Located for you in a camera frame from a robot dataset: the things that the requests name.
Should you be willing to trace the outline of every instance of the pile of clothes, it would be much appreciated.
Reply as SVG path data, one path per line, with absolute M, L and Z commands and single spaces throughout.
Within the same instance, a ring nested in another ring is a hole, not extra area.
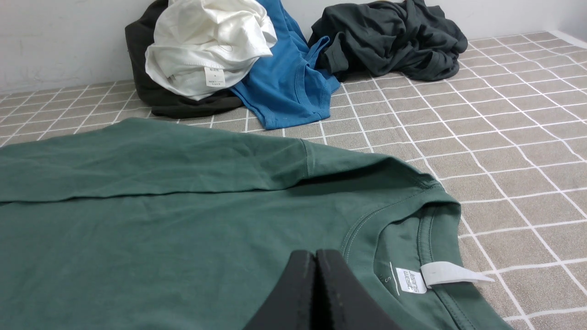
M 310 41 L 280 0 L 156 0 L 126 27 L 137 94 L 156 116 L 210 116 L 242 105 L 266 129 L 330 116 L 349 73 L 458 72 L 467 39 L 423 0 L 327 7 Z

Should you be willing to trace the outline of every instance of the care label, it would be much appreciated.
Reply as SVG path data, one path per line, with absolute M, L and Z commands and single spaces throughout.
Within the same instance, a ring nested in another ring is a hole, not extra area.
M 224 70 L 204 67 L 204 73 L 206 74 L 206 86 L 226 87 L 226 81 L 224 80 Z
M 420 267 L 420 271 L 426 280 L 428 288 L 431 285 L 457 283 L 457 282 L 472 282 L 472 283 L 488 283 L 495 282 L 491 277 L 487 277 L 478 272 L 470 271 L 461 266 L 457 266 L 448 261 L 431 262 Z
M 397 280 L 400 283 L 400 288 L 404 292 L 411 292 L 413 294 L 425 294 L 428 289 L 422 279 L 422 274 L 415 271 L 397 268 Z

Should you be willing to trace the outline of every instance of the dark green shirt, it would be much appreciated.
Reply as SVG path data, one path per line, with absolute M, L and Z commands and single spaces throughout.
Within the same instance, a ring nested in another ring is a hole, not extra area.
M 1 329 L 242 329 L 321 248 L 404 329 L 508 328 L 471 284 L 397 287 L 461 264 L 460 206 L 389 156 L 129 119 L 1 148 L 0 187 Z

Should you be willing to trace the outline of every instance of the beige tile surface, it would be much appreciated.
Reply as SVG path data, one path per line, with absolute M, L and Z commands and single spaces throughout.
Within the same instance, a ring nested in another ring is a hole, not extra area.
M 587 50 L 538 32 L 471 41 L 459 61 L 440 82 L 352 75 L 320 123 L 264 131 L 244 108 L 177 122 L 391 154 L 432 173 L 463 203 L 461 255 L 497 279 L 480 287 L 496 311 L 515 329 L 584 329 Z M 170 120 L 150 116 L 128 80 L 0 95 L 0 146 Z

